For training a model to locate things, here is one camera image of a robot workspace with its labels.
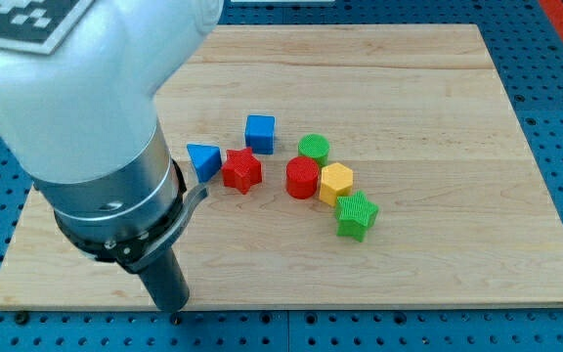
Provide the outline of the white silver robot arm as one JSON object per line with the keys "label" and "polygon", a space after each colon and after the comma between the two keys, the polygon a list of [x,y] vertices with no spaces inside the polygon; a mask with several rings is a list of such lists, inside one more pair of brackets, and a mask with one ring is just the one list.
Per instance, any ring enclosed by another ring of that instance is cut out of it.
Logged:
{"label": "white silver robot arm", "polygon": [[191,213],[156,91],[219,1],[0,1],[0,137],[81,250],[138,273]]}

